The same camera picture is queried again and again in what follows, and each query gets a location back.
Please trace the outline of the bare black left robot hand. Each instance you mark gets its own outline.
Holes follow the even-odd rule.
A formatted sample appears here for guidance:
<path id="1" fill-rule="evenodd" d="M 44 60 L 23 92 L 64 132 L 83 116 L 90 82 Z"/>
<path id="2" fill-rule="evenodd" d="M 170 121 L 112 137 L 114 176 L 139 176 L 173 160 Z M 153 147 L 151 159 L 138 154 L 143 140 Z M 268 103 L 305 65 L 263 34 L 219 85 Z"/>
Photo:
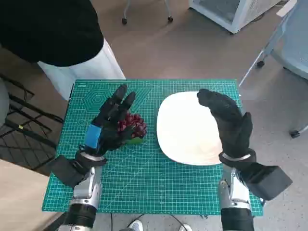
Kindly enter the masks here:
<path id="1" fill-rule="evenodd" d="M 83 150 L 91 156 L 102 156 L 109 150 L 115 150 L 131 138 L 132 127 L 119 130 L 119 122 L 124 120 L 132 106 L 136 93 L 128 96 L 127 85 L 122 84 L 106 99 L 98 115 L 91 121 L 85 135 Z"/>

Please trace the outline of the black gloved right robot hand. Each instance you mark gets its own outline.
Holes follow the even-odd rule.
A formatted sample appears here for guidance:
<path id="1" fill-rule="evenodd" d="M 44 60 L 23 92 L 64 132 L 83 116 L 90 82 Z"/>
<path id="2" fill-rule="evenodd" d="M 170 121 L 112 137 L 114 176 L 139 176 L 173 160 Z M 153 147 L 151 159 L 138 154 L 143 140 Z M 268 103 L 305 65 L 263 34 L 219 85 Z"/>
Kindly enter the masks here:
<path id="1" fill-rule="evenodd" d="M 247 155 L 253 129 L 250 112 L 242 114 L 233 99 L 218 92 L 201 89 L 197 97 L 216 120 L 223 152 L 231 158 Z"/>

